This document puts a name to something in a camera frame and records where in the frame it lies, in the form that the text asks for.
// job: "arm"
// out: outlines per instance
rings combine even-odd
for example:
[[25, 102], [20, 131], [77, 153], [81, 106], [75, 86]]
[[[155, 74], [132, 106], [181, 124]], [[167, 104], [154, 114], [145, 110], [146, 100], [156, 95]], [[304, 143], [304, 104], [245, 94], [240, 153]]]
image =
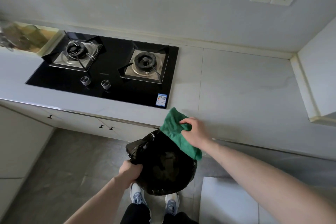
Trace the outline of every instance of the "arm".
[[78, 209], [65, 224], [112, 224], [125, 189], [138, 178], [141, 171], [142, 165], [133, 165], [129, 160], [124, 161], [119, 169], [119, 175], [112, 178], [101, 191]]
[[203, 123], [195, 118], [186, 118], [180, 123], [192, 125], [191, 131], [182, 131], [183, 137], [212, 156], [280, 223], [336, 223], [336, 211], [299, 180], [256, 158], [217, 144]]

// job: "person's left hand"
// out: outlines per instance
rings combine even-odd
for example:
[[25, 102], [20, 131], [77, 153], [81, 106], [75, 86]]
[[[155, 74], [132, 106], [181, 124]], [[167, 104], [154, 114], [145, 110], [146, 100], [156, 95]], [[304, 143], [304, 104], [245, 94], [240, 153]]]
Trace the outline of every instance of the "person's left hand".
[[119, 169], [119, 176], [124, 179], [125, 185], [128, 188], [136, 178], [139, 177], [142, 171], [142, 165], [134, 165], [130, 160], [125, 160]]

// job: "black garbage bag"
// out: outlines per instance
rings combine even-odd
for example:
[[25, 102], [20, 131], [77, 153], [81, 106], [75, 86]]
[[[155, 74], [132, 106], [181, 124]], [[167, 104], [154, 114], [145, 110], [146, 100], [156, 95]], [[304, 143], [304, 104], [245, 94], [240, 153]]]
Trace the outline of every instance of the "black garbage bag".
[[183, 190], [192, 181], [197, 160], [179, 149], [159, 129], [143, 139], [126, 145], [133, 164], [142, 164], [143, 169], [137, 184], [150, 195], [162, 196]]

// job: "hand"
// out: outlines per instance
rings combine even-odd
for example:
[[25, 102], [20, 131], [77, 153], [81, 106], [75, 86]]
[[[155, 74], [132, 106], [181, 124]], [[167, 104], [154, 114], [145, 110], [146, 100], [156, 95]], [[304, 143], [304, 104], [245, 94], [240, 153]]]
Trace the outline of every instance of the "hand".
[[180, 121], [180, 124], [189, 123], [192, 125], [190, 131], [182, 130], [183, 137], [194, 147], [204, 150], [204, 146], [212, 141], [203, 122], [196, 118], [185, 118]]
[[119, 176], [124, 179], [126, 189], [139, 177], [142, 165], [134, 165], [130, 160], [125, 160], [119, 169]]

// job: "black pants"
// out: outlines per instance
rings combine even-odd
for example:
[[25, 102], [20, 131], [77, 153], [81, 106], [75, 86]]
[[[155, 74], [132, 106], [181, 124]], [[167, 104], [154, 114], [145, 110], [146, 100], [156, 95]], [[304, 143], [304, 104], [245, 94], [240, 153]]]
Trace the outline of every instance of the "black pants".
[[[149, 224], [150, 220], [149, 209], [144, 204], [130, 204], [120, 222], [120, 224]], [[187, 214], [180, 212], [175, 216], [166, 214], [163, 219], [163, 224], [197, 224], [191, 220]]]

